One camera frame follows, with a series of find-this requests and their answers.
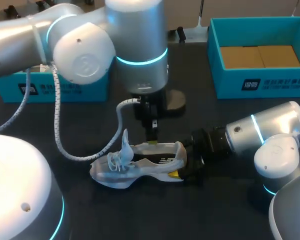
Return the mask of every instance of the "shoelace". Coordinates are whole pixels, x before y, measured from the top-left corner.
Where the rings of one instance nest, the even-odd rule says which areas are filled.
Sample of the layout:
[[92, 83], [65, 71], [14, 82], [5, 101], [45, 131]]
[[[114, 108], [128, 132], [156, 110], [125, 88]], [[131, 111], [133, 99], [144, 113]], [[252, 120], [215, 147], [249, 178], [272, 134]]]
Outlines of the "shoelace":
[[134, 165], [130, 165], [131, 162], [121, 162], [121, 158], [120, 158], [120, 152], [110, 152], [108, 153], [108, 155], [106, 156], [107, 160], [108, 160], [108, 165], [111, 171], [117, 171], [119, 170], [120, 172], [120, 167], [122, 168], [123, 171], [126, 170], [125, 167], [128, 168], [134, 168]]

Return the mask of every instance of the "shoe logo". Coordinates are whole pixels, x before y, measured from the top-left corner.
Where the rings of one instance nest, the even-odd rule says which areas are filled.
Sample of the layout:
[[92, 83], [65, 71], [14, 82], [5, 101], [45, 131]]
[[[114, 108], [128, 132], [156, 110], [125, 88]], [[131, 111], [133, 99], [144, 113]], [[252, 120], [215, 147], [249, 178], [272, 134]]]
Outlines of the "shoe logo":
[[174, 158], [161, 158], [161, 160], [159, 161], [159, 164], [168, 164], [170, 162], [172, 162], [174, 160]]

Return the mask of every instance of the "logo on box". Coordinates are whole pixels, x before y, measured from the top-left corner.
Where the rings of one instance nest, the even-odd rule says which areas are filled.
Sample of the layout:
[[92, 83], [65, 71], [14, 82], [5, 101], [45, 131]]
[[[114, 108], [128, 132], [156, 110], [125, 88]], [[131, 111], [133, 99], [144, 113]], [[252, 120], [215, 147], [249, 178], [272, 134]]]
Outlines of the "logo on box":
[[255, 91], [258, 89], [261, 79], [245, 79], [242, 85], [242, 91]]
[[[18, 87], [21, 91], [21, 94], [25, 95], [25, 93], [26, 93], [26, 84], [25, 83], [19, 83]], [[30, 85], [30, 95], [39, 95], [39, 93], [36, 89], [36, 86], [33, 83], [31, 83], [31, 85]]]

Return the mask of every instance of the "shoe sole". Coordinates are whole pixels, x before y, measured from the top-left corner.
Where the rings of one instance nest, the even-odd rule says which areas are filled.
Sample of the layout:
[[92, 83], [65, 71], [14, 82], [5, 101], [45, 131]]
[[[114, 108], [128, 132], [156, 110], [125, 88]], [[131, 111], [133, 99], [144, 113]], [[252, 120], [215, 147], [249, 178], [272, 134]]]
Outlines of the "shoe sole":
[[[152, 174], [147, 174], [144, 176], [150, 176], [150, 177], [158, 179], [159, 181], [162, 181], [162, 182], [182, 182], [183, 181], [182, 179], [170, 177], [167, 173], [152, 173]], [[98, 181], [98, 180], [96, 180], [96, 181], [106, 187], [109, 187], [109, 188], [127, 189], [128, 187], [131, 186], [132, 183], [134, 183], [135, 180], [137, 180], [138, 178], [141, 178], [141, 177], [143, 177], [143, 176], [136, 177], [134, 179], [127, 180], [124, 182], [104, 182], [104, 181]]]

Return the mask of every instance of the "wall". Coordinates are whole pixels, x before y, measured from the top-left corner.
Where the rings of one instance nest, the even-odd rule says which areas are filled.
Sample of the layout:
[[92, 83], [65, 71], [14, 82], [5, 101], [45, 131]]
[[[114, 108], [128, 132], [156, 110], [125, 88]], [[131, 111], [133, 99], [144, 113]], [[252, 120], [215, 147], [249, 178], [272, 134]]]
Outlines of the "wall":
[[211, 18], [291, 16], [298, 0], [204, 0], [201, 26]]
[[[105, 0], [94, 0], [96, 8], [105, 5]], [[198, 25], [201, 0], [164, 0], [168, 30], [178, 27], [194, 28]]]

